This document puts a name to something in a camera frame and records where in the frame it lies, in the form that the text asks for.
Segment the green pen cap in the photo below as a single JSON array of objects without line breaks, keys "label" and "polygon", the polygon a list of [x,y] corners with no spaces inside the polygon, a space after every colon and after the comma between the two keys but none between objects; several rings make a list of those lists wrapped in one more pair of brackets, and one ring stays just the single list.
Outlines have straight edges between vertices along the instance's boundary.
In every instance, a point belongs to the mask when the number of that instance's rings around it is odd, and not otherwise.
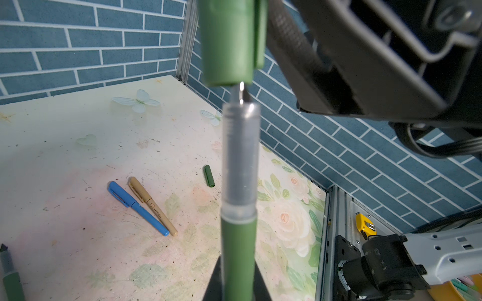
[{"label": "green pen cap", "polygon": [[210,166],[207,164],[203,167],[203,174],[207,183],[207,186],[209,188],[214,188],[215,187],[215,181],[213,178],[212,170]]},{"label": "green pen cap", "polygon": [[267,0],[198,2],[202,72],[208,87],[251,84],[264,66]]}]

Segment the aluminium rail frame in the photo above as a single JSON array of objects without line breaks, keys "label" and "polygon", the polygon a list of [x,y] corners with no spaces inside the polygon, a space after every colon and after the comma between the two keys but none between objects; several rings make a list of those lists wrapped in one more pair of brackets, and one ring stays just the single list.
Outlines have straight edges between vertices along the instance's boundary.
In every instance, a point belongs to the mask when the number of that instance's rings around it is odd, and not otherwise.
[{"label": "aluminium rail frame", "polygon": [[341,300],[347,296],[337,284],[337,267],[342,260],[353,260],[363,255],[366,240],[356,228],[357,213],[364,214],[374,224],[379,235],[399,234],[400,231],[381,216],[353,198],[338,186],[327,190],[320,263],[316,283],[316,300]]}]

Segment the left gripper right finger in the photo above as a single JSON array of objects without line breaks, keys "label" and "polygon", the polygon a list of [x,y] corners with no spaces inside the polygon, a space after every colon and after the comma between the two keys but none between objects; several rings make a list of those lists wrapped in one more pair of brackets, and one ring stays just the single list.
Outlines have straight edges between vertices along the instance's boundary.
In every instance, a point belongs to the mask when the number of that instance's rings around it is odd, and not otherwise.
[{"label": "left gripper right finger", "polygon": [[255,273],[254,273],[254,300],[255,301],[272,301],[269,290],[262,277],[262,273],[259,269],[257,262],[255,263]]}]

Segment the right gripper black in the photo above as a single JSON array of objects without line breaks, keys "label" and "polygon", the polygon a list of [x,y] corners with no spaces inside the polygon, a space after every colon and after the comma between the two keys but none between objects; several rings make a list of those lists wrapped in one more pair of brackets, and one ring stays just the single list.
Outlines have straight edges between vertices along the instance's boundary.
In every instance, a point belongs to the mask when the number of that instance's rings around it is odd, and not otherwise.
[{"label": "right gripper black", "polygon": [[282,1],[267,47],[297,98],[320,115],[481,123],[480,1],[295,1],[322,60]]}]

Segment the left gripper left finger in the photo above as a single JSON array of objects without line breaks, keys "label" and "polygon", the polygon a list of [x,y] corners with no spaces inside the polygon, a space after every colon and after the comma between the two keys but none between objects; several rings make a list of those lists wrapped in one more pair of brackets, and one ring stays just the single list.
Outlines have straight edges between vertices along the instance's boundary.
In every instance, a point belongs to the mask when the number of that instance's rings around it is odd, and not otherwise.
[{"label": "left gripper left finger", "polygon": [[222,257],[219,256],[202,301],[223,301]]}]

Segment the yellow tape measure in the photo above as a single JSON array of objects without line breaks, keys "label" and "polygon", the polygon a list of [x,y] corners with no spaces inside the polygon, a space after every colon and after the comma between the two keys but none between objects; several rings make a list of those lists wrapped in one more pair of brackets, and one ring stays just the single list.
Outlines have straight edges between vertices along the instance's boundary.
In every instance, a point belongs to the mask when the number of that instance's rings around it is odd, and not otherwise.
[{"label": "yellow tape measure", "polygon": [[377,235],[377,230],[372,221],[361,213],[355,215],[356,228],[365,240]]}]

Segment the blue pen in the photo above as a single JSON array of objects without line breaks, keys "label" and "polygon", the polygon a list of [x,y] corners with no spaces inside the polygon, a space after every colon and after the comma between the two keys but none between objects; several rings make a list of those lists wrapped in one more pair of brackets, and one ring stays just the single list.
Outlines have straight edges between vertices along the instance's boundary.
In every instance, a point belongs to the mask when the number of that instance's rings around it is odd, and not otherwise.
[{"label": "blue pen", "polygon": [[163,236],[167,237],[170,234],[169,230],[160,221],[158,221],[152,214],[147,212],[127,191],[118,185],[118,183],[111,181],[108,184],[107,190],[125,207],[132,208]]}]

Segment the dark green pen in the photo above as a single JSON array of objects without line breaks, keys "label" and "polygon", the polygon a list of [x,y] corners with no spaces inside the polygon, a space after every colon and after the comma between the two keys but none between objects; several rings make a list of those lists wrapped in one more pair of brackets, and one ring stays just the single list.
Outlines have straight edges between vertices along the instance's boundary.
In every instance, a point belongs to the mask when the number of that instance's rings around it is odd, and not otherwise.
[{"label": "dark green pen", "polygon": [[7,299],[10,301],[25,301],[20,275],[15,270],[11,254],[5,244],[1,245],[1,266]]}]

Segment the brown pen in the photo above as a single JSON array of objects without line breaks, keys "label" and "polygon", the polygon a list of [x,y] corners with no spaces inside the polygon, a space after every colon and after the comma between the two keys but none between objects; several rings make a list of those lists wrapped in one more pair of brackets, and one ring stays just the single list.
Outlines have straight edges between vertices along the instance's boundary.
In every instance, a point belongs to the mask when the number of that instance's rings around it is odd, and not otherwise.
[{"label": "brown pen", "polygon": [[149,209],[159,219],[160,223],[169,231],[169,234],[174,237],[177,236],[178,230],[174,227],[173,223],[170,222],[168,217],[154,201],[153,197],[147,192],[146,188],[137,180],[136,177],[133,176],[129,178],[128,186],[143,203],[147,204]]}]

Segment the light green pen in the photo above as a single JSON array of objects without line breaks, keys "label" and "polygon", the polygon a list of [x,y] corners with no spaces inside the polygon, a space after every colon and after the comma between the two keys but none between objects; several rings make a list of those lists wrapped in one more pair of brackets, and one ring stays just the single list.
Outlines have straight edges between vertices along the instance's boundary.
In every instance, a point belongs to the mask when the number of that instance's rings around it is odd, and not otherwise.
[{"label": "light green pen", "polygon": [[222,300],[254,298],[260,112],[243,82],[222,108]]}]

